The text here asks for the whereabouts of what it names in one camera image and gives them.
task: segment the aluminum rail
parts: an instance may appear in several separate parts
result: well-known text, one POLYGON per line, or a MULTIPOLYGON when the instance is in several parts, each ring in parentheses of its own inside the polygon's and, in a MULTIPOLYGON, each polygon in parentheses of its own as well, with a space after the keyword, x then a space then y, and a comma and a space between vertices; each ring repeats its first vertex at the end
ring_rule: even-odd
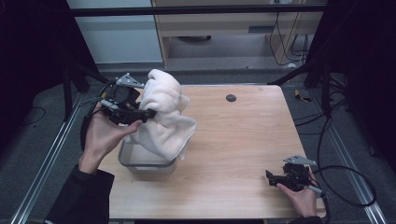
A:
POLYGON ((331 8, 326 4, 287 5, 240 5, 240 6, 192 6, 192 7, 117 7, 117 8, 71 8, 49 10, 50 14, 73 17, 143 16, 177 14, 263 13, 263 12, 318 12, 331 8))
MULTIPOLYGON (((313 102, 316 104, 319 112, 322 112, 321 106, 320 106, 320 97, 315 91, 309 91, 311 94, 313 102)), ((330 124, 329 128, 329 133, 330 137, 332 139, 332 143, 334 145, 335 151, 338 154, 338 158, 341 160, 341 163, 343 163, 345 166, 350 167, 354 170, 358 170, 357 165, 355 162, 352 160, 351 156, 348 153, 347 147, 345 146, 340 134, 337 132, 336 128, 334 125, 330 124)), ((361 203, 369 203, 373 199, 373 194, 370 191, 369 186, 367 183, 364 181, 364 179, 358 175, 352 174, 350 172, 347 173, 349 180, 358 195, 361 203)), ((375 224, 386 224, 388 223, 384 214, 382 213, 381 208, 379 207, 378 203, 375 202, 374 204, 370 206, 364 207, 364 210, 367 214, 367 217, 370 219, 372 223, 375 224)))
POLYGON ((26 222, 27 218, 29 217, 32 208, 35 205, 35 201, 37 200, 38 195, 40 194, 41 190, 44 187, 44 184, 46 183, 47 177, 50 174, 52 166, 55 163, 58 154, 62 149, 62 146, 64 145, 64 141, 67 135, 69 134, 74 121, 76 120, 76 116, 79 111, 78 105, 81 103, 83 98, 84 95, 79 93, 75 101, 73 113, 71 114, 70 118, 64 122, 60 131, 56 135, 55 140, 49 149, 46 159, 44 159, 37 175, 35 176, 35 180, 30 186, 25 197, 23 198, 23 201, 21 202, 17 211, 14 213, 10 221, 11 224, 23 224, 26 222))

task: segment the black cable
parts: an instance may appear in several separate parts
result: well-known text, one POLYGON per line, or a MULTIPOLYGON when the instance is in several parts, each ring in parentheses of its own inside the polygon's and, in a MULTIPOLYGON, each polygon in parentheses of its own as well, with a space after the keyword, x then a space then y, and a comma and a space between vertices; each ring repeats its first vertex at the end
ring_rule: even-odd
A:
POLYGON ((374 188, 373 184, 369 181, 369 179, 366 176, 364 176, 362 173, 360 173, 360 172, 358 172, 358 171, 356 171, 356 170, 354 170, 354 169, 352 169, 350 167, 346 167, 346 166, 330 165, 330 166, 326 166, 326 167, 323 167, 323 168, 320 166, 320 148, 321 148, 321 143, 322 143, 322 140, 323 140, 323 135, 325 133, 325 127, 327 126, 327 123, 331 119, 332 119, 332 117, 326 118, 325 125, 323 126, 322 132, 321 132, 320 137, 319 137, 318 148, 317 148, 317 166, 318 166, 318 169, 314 172, 314 174, 315 173, 319 173, 320 177, 322 178, 322 180, 326 184, 326 186, 329 188, 329 190, 331 190, 336 196, 338 196, 344 202, 349 203, 349 204, 354 205, 354 206, 358 206, 358 207, 370 206, 373 203, 375 203, 375 201, 376 201, 376 191, 375 191, 375 188, 374 188), (354 203, 354 202, 346 199, 341 194, 339 194, 335 189, 333 189, 332 186, 329 184, 329 182, 324 177, 322 171, 328 170, 328 169, 347 169, 348 171, 351 171, 351 172, 353 172, 353 173, 355 173, 357 175, 360 175, 364 179, 364 181, 367 183, 367 185, 369 186, 370 191, 373 194, 373 199, 369 203, 354 203))
POLYGON ((78 107, 83 107, 84 105, 97 103, 97 102, 101 101, 102 99, 103 99, 102 97, 95 97, 95 98, 92 98, 91 100, 82 102, 81 104, 78 105, 78 107))
POLYGON ((314 116, 317 116, 317 115, 320 115, 320 114, 323 114, 323 113, 316 113, 316 114, 308 115, 308 116, 305 116, 305 117, 302 117, 302 118, 293 119, 293 120, 307 119, 307 118, 311 118, 311 117, 314 117, 314 116))
POLYGON ((275 24, 274 24, 274 28, 273 28, 273 30, 272 30, 272 32, 271 32, 271 34, 270 34, 270 49, 271 49, 271 51, 272 51, 272 53, 273 53, 273 55, 274 55, 275 62, 276 62, 277 65, 287 65, 287 64, 289 64, 289 63, 296 63, 296 62, 299 62, 298 60, 294 60, 294 59, 289 58, 289 56, 288 56, 288 54, 287 54, 287 52, 286 52, 285 44, 283 43, 282 35, 280 34, 279 22, 278 22, 278 20, 279 20, 279 12, 276 13, 276 21, 275 21, 275 24), (273 36, 273 33, 274 33, 275 28, 277 28, 277 32, 278 32, 278 34, 279 34, 280 43, 282 44, 283 53, 285 54, 286 58, 290 61, 290 62, 288 62, 288 63, 279 63, 279 62, 276 60, 276 56, 275 56, 275 53, 274 53, 274 49, 272 48, 272 36, 273 36))
POLYGON ((330 76, 330 84, 329 86, 331 87, 331 89, 337 89, 340 91, 347 91, 347 86, 342 83, 340 80, 330 76))
POLYGON ((306 54, 309 51, 309 50, 307 50, 307 45, 306 45, 306 41, 307 41, 308 35, 305 35, 305 41, 304 41, 303 49, 294 49, 294 45, 296 43, 297 37, 298 37, 298 35, 295 35, 294 38, 293 38, 293 41, 291 42, 290 52, 294 56, 301 57, 304 53, 306 54))
POLYGON ((300 58, 300 61, 303 60, 302 64, 305 64, 306 58, 308 57, 308 51, 308 35, 305 35, 303 55, 300 58))
POLYGON ((107 110, 107 108, 106 108, 106 107, 99 108, 98 110, 96 110, 95 112, 93 112, 93 113, 91 114, 91 117, 93 117, 93 115, 95 115, 96 113, 101 112, 101 111, 104 111, 104 110, 107 110))
MULTIPOLYGON (((325 129, 325 132, 330 129, 331 124, 332 124, 332 121, 327 125, 327 128, 325 129)), ((320 132, 320 133, 298 133, 298 134, 318 135, 318 134, 321 134, 321 133, 322 132, 320 132)))
POLYGON ((34 124, 34 123, 38 122, 39 120, 43 119, 44 116, 45 116, 46 113, 47 113, 47 112, 46 112, 46 109, 44 109, 44 108, 41 107, 41 106, 33 106, 32 109, 41 109, 41 110, 43 111, 43 114, 40 116, 40 118, 38 118, 38 119, 36 119, 36 120, 34 120, 34 121, 31 121, 31 122, 22 123, 21 125, 26 126, 26 125, 34 124))
MULTIPOLYGON (((101 97, 102 94, 105 92, 105 90, 106 90, 109 86, 111 86, 111 85, 113 85, 113 84, 115 84, 115 83, 116 83, 116 80, 109 80, 109 81, 105 84, 105 86, 98 92, 96 98, 94 98, 94 99, 97 99, 97 98, 101 97)), ((85 138, 86 138, 86 134, 87 134, 87 131, 88 131, 88 127, 90 126, 90 123, 91 123, 91 120, 92 120, 92 116, 93 116, 93 114, 94 114, 94 113, 93 113, 93 110, 96 108, 96 105, 97 105, 97 101, 92 100, 91 108, 90 108, 90 110, 88 111, 87 115, 84 116, 84 119, 83 119, 83 121, 82 121, 82 123, 81 123, 81 127, 80 127, 80 130, 79 130, 79 141, 80 141, 81 149, 82 149, 82 150, 84 150, 84 147, 85 147, 85 138)))
MULTIPOLYGON (((346 100, 341 100, 341 101, 338 102, 337 104, 332 105, 332 106, 330 107, 330 111, 332 111, 332 110, 335 109, 337 106, 339 106, 339 105, 341 105, 341 104, 343 104, 343 103, 345 103, 345 102, 346 102, 346 100)), ((319 114, 318 114, 316 117, 314 117, 313 119, 308 120, 308 121, 303 122, 303 123, 295 124, 295 126, 298 127, 298 126, 302 126, 302 125, 311 123, 311 122, 313 122, 313 121, 315 121, 315 120, 317 120, 317 119, 320 119, 320 118, 323 117, 325 114, 326 114, 325 112, 319 113, 319 114)), ((313 117, 313 116, 315 116, 315 115, 309 115, 309 116, 306 116, 305 118, 309 118, 309 117, 313 117)))

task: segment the black curtain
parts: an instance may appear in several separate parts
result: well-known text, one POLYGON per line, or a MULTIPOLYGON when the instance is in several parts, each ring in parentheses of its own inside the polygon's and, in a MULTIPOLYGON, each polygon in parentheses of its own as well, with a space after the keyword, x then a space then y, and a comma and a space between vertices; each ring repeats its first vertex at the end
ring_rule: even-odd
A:
MULTIPOLYGON (((31 110, 35 96, 63 82, 66 66, 75 62, 98 73, 76 20, 46 13, 51 9, 69 9, 65 0, 3 1, 4 7, 0 4, 0 96, 3 101, 0 104, 0 153, 31 110)), ((85 74, 71 70, 75 84, 84 86, 85 74)))
MULTIPOLYGON (((379 156, 396 171, 396 5, 386 0, 329 1, 349 7, 323 15, 310 56, 343 18, 347 20, 327 50, 332 72, 347 77, 347 96, 361 127, 379 156)), ((310 76, 320 77, 320 70, 310 76)))

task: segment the finger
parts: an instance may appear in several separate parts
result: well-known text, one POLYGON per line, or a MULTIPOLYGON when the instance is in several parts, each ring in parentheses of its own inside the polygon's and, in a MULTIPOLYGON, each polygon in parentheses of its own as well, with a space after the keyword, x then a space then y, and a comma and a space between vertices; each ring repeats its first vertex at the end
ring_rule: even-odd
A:
POLYGON ((100 108, 102 107, 102 104, 100 102, 98 102, 95 106, 95 109, 93 110, 93 113, 95 113, 96 111, 100 110, 100 108))
POLYGON ((141 119, 133 122, 131 125, 129 126, 120 126, 124 132, 124 134, 129 134, 129 133, 135 133, 137 131, 137 129, 140 127, 140 125, 143 124, 143 121, 141 119))
POLYGON ((315 178, 315 176, 314 176, 314 173, 312 173, 312 171, 311 170, 309 170, 309 176, 311 177, 311 179, 313 179, 313 180, 315 180, 315 181, 317 181, 317 179, 315 178))
POLYGON ((291 189, 288 189, 288 187, 284 186, 283 184, 276 184, 276 187, 282 191, 283 193, 285 193, 288 196, 291 196, 291 194, 293 193, 293 191, 291 191, 291 189))

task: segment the gray floor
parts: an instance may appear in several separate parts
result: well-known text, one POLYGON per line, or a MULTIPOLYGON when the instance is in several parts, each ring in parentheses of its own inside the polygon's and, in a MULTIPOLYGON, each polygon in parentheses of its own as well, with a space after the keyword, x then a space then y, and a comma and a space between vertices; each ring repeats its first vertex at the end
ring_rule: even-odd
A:
MULTIPOLYGON (((132 71, 132 75, 140 82, 147 80, 147 69, 132 71)), ((267 83, 286 75, 292 68, 279 66, 272 57, 268 43, 263 35, 249 36, 212 36, 209 41, 191 39, 172 40, 169 64, 166 68, 182 84, 227 84, 227 83, 267 83)), ((117 77, 120 73, 105 73, 107 77, 117 77)), ((298 119, 319 113, 318 100, 308 103, 294 97, 294 91, 299 90, 303 97, 317 99, 320 88, 305 90, 302 81, 304 75, 294 78, 282 86, 290 112, 296 123, 307 119, 298 119)), ((93 97, 101 85, 90 79, 92 89, 84 96, 93 97)), ((343 99, 342 95, 334 95, 334 103, 343 99)), ((42 162, 51 148, 57 133, 63 125, 63 87, 56 86, 43 91, 35 98, 35 106, 26 122, 8 146, 8 155, 0 161, 0 223, 7 223, 21 204, 31 183, 35 179, 42 162)), ((324 165, 345 164, 345 154, 350 156, 354 167, 367 175, 373 182, 377 192, 376 207, 360 208, 341 201, 332 192, 329 200, 332 223, 396 223, 396 176, 390 170, 387 162, 381 157, 372 157, 369 146, 364 139, 359 125, 352 114, 346 111, 347 105, 342 105, 332 112, 332 128, 323 136, 320 147, 320 162, 324 165), (386 221, 375 221, 367 215, 379 208, 386 221)), ((40 220, 46 215, 53 203, 62 183, 81 154, 79 146, 79 125, 88 107, 82 107, 75 123, 64 141, 61 151, 49 173, 49 179, 44 183, 32 208, 29 219, 40 220)), ((324 125, 324 119, 318 119, 308 125, 297 127, 308 158, 315 160, 318 151, 319 132, 324 125)), ((354 177, 345 171, 331 170, 325 172, 326 179, 340 194, 358 203, 358 192, 361 186, 354 186, 354 177)), ((285 223, 285 220, 270 220, 270 223, 285 223)))

